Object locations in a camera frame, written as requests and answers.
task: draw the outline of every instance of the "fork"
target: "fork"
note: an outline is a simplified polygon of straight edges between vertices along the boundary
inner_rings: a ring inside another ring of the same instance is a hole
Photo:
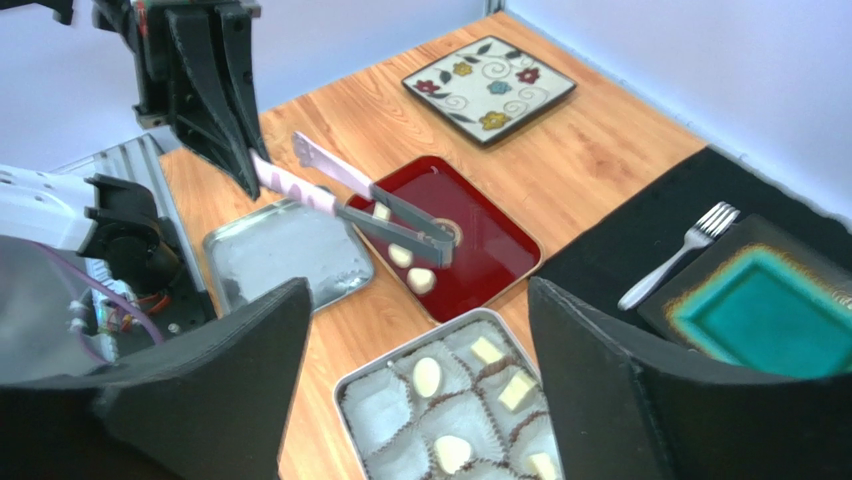
[[[618,301],[619,310],[630,310],[644,300],[659,285],[660,281],[692,250],[705,248],[715,241],[734,223],[740,211],[725,202],[717,203],[704,214],[683,236],[683,247],[666,263],[657,267],[636,283]]]

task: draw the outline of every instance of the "white chocolate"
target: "white chocolate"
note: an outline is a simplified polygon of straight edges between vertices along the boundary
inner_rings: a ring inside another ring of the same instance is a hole
[[[386,207],[383,203],[376,202],[376,206],[373,207],[373,218],[387,222],[390,220],[390,215],[391,212],[388,207]]]
[[[470,350],[476,358],[486,365],[497,362],[504,356],[504,353],[485,337],[479,337],[473,345],[470,346]]]
[[[518,372],[509,380],[509,384],[503,389],[498,400],[510,412],[514,412],[535,386],[536,383],[532,377],[524,372]]]
[[[414,391],[423,398],[430,398],[441,386],[441,365],[434,358],[421,358],[414,364],[411,377]]]
[[[408,286],[417,295],[425,295],[435,288],[435,273],[425,268],[412,268],[408,271]]]
[[[465,463],[470,461],[472,455],[473,448],[461,438],[446,435],[435,440],[435,456],[438,457],[438,466],[447,475],[459,471]]]
[[[546,453],[536,453],[527,457],[527,466],[541,480],[559,480],[559,474],[556,473],[556,465],[553,464],[550,455]]]
[[[411,251],[396,244],[391,244],[388,247],[388,257],[399,268],[408,268],[414,261],[414,255]]]

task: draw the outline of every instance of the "metal tongs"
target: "metal tongs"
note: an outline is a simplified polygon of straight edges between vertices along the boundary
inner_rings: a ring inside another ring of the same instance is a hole
[[[357,168],[332,155],[301,132],[293,133],[293,151],[302,167],[316,168],[367,200],[383,204],[416,231],[347,207],[338,202],[333,194],[264,161],[252,152],[261,185],[314,210],[351,222],[363,233],[405,248],[440,268],[448,268],[452,264],[454,234],[437,225],[435,217],[381,189]]]

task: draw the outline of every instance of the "black placemat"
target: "black placemat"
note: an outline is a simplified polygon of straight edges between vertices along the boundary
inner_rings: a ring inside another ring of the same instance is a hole
[[[683,235],[716,202],[724,200],[786,230],[841,268],[852,270],[852,235],[838,221],[705,148],[687,158],[557,252],[535,274],[599,310],[649,332],[636,310],[618,299],[683,245]],[[676,275],[700,252],[675,267]]]

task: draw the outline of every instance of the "yellow flower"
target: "yellow flower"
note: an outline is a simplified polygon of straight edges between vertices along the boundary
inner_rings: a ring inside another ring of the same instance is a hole
[[[496,130],[502,128],[512,117],[500,112],[488,112],[479,119],[483,130]]]
[[[455,65],[453,65],[453,73],[461,77],[465,75],[470,75],[471,73],[473,73],[473,67],[471,67],[465,62],[456,63]]]

